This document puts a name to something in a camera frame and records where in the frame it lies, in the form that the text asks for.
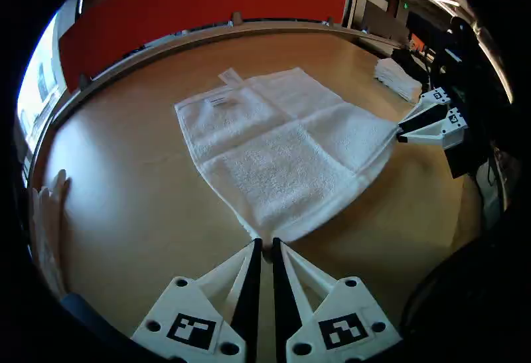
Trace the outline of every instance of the red wall panel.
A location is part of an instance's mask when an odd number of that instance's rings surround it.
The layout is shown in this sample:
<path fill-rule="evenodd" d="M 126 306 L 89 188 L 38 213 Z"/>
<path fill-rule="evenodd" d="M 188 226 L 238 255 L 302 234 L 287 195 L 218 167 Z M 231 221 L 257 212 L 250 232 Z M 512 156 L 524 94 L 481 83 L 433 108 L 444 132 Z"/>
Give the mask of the red wall panel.
<path fill-rule="evenodd" d="M 342 19 L 345 0 L 105 0 L 84 13 L 59 40 L 70 91 L 79 75 L 95 76 L 142 44 L 177 31 L 244 19 Z"/>

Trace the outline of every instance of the towel label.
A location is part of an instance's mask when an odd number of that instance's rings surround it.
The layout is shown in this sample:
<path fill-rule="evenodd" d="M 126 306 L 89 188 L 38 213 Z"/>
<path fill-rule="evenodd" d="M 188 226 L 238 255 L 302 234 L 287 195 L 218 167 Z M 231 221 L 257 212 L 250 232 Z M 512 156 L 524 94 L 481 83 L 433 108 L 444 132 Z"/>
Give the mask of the towel label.
<path fill-rule="evenodd" d="M 229 96 L 224 96 L 222 98 L 209 98 L 208 101 L 212 106 L 218 106 L 222 103 L 226 103 L 230 100 L 232 100 L 233 95 L 230 94 Z"/>
<path fill-rule="evenodd" d="M 238 75 L 238 73 L 231 67 L 228 70 L 223 71 L 223 73 L 218 75 L 221 80 L 230 86 L 233 89 L 239 88 L 243 84 L 243 79 Z M 223 97 L 214 96 L 208 99 L 212 106 L 218 106 L 227 101 L 233 100 L 234 94 L 230 94 Z"/>
<path fill-rule="evenodd" d="M 242 77 L 240 77 L 232 67 L 223 71 L 223 73 L 219 74 L 218 77 L 221 78 L 225 84 L 233 88 L 238 87 L 243 82 Z"/>

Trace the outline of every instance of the folded white towel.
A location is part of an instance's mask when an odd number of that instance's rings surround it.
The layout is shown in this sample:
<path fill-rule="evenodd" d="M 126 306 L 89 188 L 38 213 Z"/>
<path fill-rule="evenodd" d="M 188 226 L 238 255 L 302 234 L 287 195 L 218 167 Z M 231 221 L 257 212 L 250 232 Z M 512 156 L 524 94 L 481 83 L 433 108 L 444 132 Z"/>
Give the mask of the folded white towel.
<path fill-rule="evenodd" d="M 389 159 L 397 125 L 300 68 L 227 83 L 175 111 L 199 173 L 253 238 L 291 242 L 311 232 Z"/>
<path fill-rule="evenodd" d="M 419 102 L 422 84 L 410 77 L 393 59 L 380 59 L 374 69 L 374 77 L 408 102 L 414 104 Z"/>

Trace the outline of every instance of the window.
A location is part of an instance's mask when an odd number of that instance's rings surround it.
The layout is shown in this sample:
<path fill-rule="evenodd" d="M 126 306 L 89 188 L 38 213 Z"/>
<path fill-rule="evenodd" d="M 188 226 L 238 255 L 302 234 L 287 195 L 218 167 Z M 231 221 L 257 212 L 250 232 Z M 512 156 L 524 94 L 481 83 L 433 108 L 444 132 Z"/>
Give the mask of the window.
<path fill-rule="evenodd" d="M 35 150 L 40 133 L 59 97 L 66 88 L 59 88 L 52 66 L 53 17 L 31 56 L 22 81 L 17 102 L 17 115 L 24 138 L 31 153 Z"/>

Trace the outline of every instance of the screw hole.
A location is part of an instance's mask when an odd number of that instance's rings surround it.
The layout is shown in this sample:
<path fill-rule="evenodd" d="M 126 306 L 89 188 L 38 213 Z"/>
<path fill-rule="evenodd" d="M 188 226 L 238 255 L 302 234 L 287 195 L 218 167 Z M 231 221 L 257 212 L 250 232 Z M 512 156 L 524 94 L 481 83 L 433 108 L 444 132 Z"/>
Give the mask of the screw hole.
<path fill-rule="evenodd" d="M 311 345 L 310 344 L 295 344 L 293 346 L 293 353 L 299 356 L 307 355 L 311 352 Z"/>
<path fill-rule="evenodd" d="M 382 332 L 386 329 L 386 324 L 382 322 L 376 322 L 373 323 L 373 325 L 370 327 L 374 332 Z"/>
<path fill-rule="evenodd" d="M 232 342 L 223 342 L 220 346 L 221 353 L 226 355 L 235 355 L 240 351 L 240 347 Z"/>
<path fill-rule="evenodd" d="M 151 332 L 157 332 L 161 329 L 161 325 L 159 324 L 159 322 L 156 322 L 154 320 L 150 320 L 145 324 L 145 326 Z"/>

